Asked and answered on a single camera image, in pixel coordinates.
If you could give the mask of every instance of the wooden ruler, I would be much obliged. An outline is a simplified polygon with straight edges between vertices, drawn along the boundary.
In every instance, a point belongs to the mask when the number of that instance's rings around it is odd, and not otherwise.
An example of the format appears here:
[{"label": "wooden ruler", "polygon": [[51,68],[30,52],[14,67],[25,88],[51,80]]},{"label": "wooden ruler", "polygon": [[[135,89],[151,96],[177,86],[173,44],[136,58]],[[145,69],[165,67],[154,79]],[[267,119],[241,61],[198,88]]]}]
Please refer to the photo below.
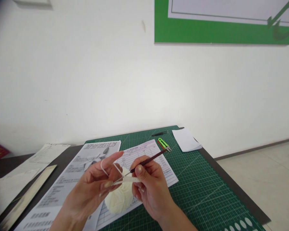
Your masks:
[{"label": "wooden ruler", "polygon": [[43,186],[47,178],[50,176],[52,171],[57,167],[57,165],[47,167],[38,179],[31,185],[28,191],[22,196],[15,207],[10,211],[10,213],[4,218],[0,224],[0,230],[8,231],[12,225],[17,221],[19,216],[23,213],[25,208],[31,202],[35,194]]}]

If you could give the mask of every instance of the cutting mat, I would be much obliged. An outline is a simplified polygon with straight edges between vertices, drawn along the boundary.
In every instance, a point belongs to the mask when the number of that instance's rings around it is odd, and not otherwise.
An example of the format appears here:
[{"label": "cutting mat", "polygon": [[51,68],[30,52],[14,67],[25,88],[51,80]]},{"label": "cutting mat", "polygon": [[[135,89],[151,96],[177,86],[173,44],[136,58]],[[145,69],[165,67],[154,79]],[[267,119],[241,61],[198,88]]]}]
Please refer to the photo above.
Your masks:
[{"label": "cutting mat", "polygon": [[[174,202],[199,231],[202,230],[264,230],[245,205],[228,187],[199,151],[182,152],[171,130],[178,126],[112,136],[86,143],[121,140],[120,150],[161,137],[172,149],[165,158],[179,179],[169,188]],[[168,134],[153,136],[162,131]],[[143,205],[132,210],[102,230],[160,230],[159,224]]]}]

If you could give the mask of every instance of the floor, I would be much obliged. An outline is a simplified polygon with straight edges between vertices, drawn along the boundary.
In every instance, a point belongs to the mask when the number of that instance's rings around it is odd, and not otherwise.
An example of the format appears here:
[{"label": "floor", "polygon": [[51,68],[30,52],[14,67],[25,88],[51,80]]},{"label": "floor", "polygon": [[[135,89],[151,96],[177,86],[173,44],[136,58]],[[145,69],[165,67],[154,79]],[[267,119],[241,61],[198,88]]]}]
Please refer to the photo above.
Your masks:
[{"label": "floor", "polygon": [[272,220],[266,230],[289,231],[289,142],[218,163]]}]

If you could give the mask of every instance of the white wall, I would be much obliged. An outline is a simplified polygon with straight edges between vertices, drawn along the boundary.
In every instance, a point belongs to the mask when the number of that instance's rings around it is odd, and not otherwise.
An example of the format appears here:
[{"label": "white wall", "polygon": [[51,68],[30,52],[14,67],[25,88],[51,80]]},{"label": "white wall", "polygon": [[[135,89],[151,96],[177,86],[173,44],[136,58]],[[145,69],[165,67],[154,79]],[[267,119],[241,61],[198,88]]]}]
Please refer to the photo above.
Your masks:
[{"label": "white wall", "polygon": [[289,138],[289,46],[155,45],[153,0],[52,3],[0,6],[0,144],[15,155],[175,124],[213,157]]}]

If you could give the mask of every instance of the baseboard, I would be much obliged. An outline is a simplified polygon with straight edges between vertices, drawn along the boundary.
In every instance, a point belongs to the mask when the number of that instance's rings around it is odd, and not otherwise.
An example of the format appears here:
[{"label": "baseboard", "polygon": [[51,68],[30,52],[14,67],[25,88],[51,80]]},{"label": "baseboard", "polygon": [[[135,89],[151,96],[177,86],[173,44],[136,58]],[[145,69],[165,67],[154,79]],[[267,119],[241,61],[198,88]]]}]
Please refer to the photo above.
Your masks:
[{"label": "baseboard", "polygon": [[247,150],[240,151],[240,152],[235,152],[235,153],[228,154],[228,155],[221,156],[221,157],[216,157],[216,158],[214,158],[214,160],[217,161],[217,160],[221,160],[221,159],[226,159],[226,158],[229,158],[229,157],[238,156],[238,155],[241,155],[241,154],[245,154],[245,153],[252,152],[252,151],[257,151],[257,150],[260,150],[260,149],[264,149],[264,148],[267,148],[267,147],[271,147],[271,146],[282,144],[282,143],[286,143],[286,142],[289,142],[289,139],[278,141],[278,142],[274,142],[274,143],[271,143],[271,144],[266,144],[266,145],[263,145],[263,146],[260,146],[260,147],[256,147],[256,148],[252,148],[252,149],[247,149]]}]

